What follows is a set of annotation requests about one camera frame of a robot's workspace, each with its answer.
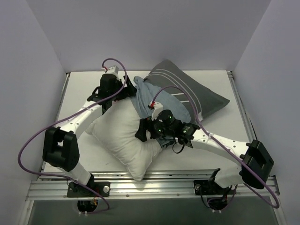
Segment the white pillow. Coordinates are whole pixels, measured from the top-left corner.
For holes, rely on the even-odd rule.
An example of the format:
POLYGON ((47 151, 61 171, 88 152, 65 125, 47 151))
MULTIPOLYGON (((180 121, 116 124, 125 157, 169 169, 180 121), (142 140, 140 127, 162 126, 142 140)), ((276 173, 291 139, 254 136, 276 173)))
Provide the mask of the white pillow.
POLYGON ((158 141, 150 139, 149 132, 146 142, 135 137, 139 120, 132 101, 127 98, 114 103, 86 129, 86 133, 116 157, 136 181, 144 178, 148 167, 162 151, 158 141))

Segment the pillowcase grey outside blue inside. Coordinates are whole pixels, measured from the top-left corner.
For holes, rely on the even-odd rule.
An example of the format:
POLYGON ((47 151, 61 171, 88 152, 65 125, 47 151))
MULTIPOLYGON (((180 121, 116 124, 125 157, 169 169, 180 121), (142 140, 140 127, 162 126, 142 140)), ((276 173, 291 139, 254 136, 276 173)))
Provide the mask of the pillowcase grey outside blue inside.
POLYGON ((131 99, 140 119, 152 115, 152 101, 170 110, 176 119, 194 123, 223 109, 229 99, 203 86, 170 60, 158 63, 145 77, 134 77, 136 95, 131 99))

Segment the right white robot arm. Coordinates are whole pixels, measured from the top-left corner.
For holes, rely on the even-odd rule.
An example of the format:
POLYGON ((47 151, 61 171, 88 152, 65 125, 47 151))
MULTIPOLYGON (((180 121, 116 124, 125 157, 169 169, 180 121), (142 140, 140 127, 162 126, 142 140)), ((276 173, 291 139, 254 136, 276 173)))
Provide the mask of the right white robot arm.
POLYGON ((140 119, 135 137, 145 142, 147 132, 151 139, 170 137, 180 145, 207 150, 236 163, 233 168, 218 168, 214 171, 208 188, 215 194, 238 184, 264 189, 274 166, 272 157, 260 141, 239 142, 218 136, 202 126, 176 119, 170 110, 163 110, 154 119, 140 119))

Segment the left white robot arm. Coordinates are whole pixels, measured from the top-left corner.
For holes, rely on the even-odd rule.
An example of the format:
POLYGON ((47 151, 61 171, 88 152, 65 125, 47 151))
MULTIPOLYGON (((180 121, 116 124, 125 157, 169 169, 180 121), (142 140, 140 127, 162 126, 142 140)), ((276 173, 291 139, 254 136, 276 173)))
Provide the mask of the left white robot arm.
POLYGON ((105 73, 101 76, 99 86, 73 117, 67 119, 62 126, 51 126, 46 130, 43 160, 79 183, 77 190, 83 196, 94 193, 95 182, 94 176, 79 162, 78 138, 113 102, 133 97, 135 94, 136 88, 127 75, 120 79, 115 72, 105 73))

